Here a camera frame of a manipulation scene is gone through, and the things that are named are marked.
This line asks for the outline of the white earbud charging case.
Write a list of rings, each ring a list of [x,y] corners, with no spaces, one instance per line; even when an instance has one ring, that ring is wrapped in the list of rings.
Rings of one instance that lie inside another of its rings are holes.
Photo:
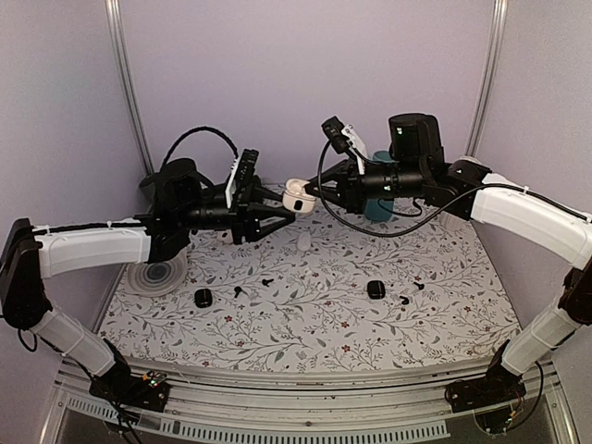
[[[316,198],[307,193],[305,186],[309,184],[304,179],[288,179],[282,195],[283,206],[295,214],[309,214],[315,209]]]

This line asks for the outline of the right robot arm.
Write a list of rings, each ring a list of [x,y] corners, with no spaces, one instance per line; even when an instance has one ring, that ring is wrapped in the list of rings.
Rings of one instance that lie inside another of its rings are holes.
[[[445,160],[438,120],[427,114],[393,116],[387,163],[364,158],[363,144],[351,126],[331,117],[322,125],[327,144],[347,160],[315,178],[289,179],[283,205],[306,214],[316,202],[360,214],[369,200],[420,198],[464,220],[503,228],[544,247],[571,267],[562,296],[536,316],[525,331],[494,355],[478,395],[497,403],[540,357],[591,323],[591,216],[520,187],[469,157]]]

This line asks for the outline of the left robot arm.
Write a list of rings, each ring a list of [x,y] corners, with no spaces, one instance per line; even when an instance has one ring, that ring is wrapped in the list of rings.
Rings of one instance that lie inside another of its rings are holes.
[[[228,181],[212,184],[190,158],[145,178],[148,213],[121,221],[63,227],[13,223],[1,255],[1,310],[16,330],[29,330],[100,379],[117,401],[137,394],[137,381],[116,350],[52,305],[44,280],[69,271],[173,259],[199,230],[228,231],[234,243],[255,242],[295,219],[254,174],[256,152],[235,160]]]

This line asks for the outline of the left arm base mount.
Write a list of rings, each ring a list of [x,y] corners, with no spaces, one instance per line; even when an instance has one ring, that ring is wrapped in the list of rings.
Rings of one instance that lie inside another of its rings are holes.
[[[162,413],[167,405],[171,386],[167,382],[153,384],[141,376],[111,369],[102,376],[95,376],[89,393],[106,401]]]

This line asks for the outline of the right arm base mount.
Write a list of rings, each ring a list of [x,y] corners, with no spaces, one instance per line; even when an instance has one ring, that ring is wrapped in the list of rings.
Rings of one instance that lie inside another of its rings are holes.
[[[519,400],[526,394],[521,378],[482,376],[448,384],[444,399],[454,413]]]

